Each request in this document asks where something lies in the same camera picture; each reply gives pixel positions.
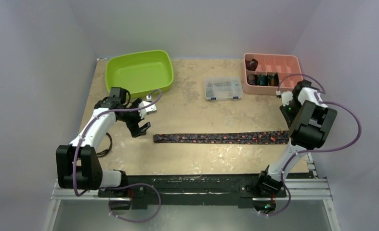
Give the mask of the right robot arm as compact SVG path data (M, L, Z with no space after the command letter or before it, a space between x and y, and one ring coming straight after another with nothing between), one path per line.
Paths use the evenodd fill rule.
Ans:
M324 145L338 114L322 102L319 89L307 80L298 82L293 91L280 93L280 97L280 110L289 123L288 142L280 157L251 184L262 196L278 193L299 160Z

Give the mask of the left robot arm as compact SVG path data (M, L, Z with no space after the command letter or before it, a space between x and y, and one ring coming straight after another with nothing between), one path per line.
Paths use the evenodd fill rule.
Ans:
M61 188L73 189L76 195L82 191L110 188L117 197L127 194L128 180L122 170L103 170L96 148L109 129L117 122L124 122L133 138L143 136L151 124L139 123L157 111L152 95L131 101L128 90L112 87L109 96L99 100L86 126L67 145L56 149L57 180Z

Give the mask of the dark floral patterned tie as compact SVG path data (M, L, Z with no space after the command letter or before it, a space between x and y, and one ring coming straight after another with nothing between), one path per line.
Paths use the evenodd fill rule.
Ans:
M288 141L288 131L284 130L240 133L172 133L153 136L154 143L271 145L287 144Z

